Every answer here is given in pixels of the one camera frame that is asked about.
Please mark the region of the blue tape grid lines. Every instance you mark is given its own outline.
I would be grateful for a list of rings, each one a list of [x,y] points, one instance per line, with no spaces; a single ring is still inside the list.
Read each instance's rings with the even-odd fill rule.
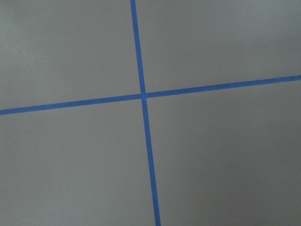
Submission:
[[[3,0],[3,226],[298,226],[298,0]]]

